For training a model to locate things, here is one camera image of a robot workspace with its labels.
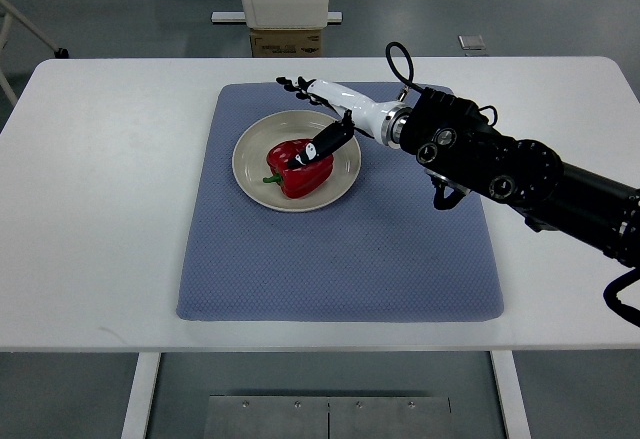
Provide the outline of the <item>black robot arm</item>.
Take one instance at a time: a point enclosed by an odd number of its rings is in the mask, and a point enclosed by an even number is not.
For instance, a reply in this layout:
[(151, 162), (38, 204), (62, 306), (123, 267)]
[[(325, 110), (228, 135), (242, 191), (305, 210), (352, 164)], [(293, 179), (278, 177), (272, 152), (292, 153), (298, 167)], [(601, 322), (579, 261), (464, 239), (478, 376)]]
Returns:
[(499, 133), (474, 102), (426, 88), (392, 137), (431, 176), (436, 209), (475, 192), (536, 232), (558, 230), (638, 266), (638, 190), (568, 164), (539, 141)]

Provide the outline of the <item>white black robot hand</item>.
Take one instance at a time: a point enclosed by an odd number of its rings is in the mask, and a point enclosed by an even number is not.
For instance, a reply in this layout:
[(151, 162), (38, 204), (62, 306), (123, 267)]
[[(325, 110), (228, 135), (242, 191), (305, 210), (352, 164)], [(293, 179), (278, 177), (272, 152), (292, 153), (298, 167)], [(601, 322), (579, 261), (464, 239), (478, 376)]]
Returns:
[(320, 79), (310, 81), (299, 77), (296, 82), (277, 77), (276, 82), (286, 91), (294, 92), (312, 105), (332, 109), (341, 119), (318, 133), (305, 149), (290, 159), (290, 169), (300, 168), (332, 155), (359, 131), (377, 143), (392, 149), (400, 148), (400, 135), (412, 108), (404, 99), (409, 87), (403, 86), (396, 100), (375, 102), (368, 96), (343, 85)]

